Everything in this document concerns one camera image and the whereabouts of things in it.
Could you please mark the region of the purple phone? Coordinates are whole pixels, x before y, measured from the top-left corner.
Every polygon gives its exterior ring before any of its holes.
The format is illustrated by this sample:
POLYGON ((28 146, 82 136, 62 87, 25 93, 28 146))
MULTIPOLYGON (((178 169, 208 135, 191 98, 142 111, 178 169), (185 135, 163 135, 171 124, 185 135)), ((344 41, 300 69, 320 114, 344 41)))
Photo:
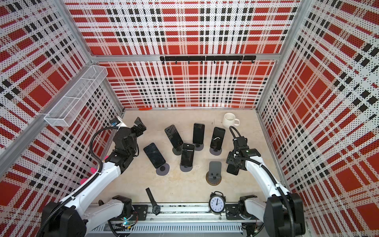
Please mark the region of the purple phone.
POLYGON ((192 167, 194 158, 195 145, 184 143, 182 146, 181 166, 192 167))

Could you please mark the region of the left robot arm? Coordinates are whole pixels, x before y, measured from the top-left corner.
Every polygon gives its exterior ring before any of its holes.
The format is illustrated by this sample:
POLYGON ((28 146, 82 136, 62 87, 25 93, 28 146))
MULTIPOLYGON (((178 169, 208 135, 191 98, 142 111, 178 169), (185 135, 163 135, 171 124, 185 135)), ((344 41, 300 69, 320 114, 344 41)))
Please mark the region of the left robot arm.
POLYGON ((60 202, 51 201, 42 210, 38 237, 84 237, 100 224, 116 217, 130 218, 137 214, 130 198, 115 196, 108 203, 91 208, 95 198, 130 166, 139 155, 137 138, 146 131, 140 118, 134 126, 127 127, 121 118, 111 120, 109 130, 115 130, 115 148, 102 161, 93 152, 93 142, 100 129, 91 138, 90 154, 99 164, 98 170, 79 188, 60 202))

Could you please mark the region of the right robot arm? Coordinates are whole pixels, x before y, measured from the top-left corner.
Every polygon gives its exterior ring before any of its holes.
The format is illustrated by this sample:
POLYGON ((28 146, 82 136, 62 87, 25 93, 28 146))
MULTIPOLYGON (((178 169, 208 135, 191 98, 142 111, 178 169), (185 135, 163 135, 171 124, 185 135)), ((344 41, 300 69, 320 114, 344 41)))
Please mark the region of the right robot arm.
POLYGON ((250 172, 266 198, 244 196, 239 201, 241 216, 255 216, 263 222, 270 237, 296 237, 306 233, 303 200, 291 193, 267 168, 257 149, 250 149, 247 138, 233 139, 234 148, 229 152, 227 173, 238 175, 239 171, 250 172))

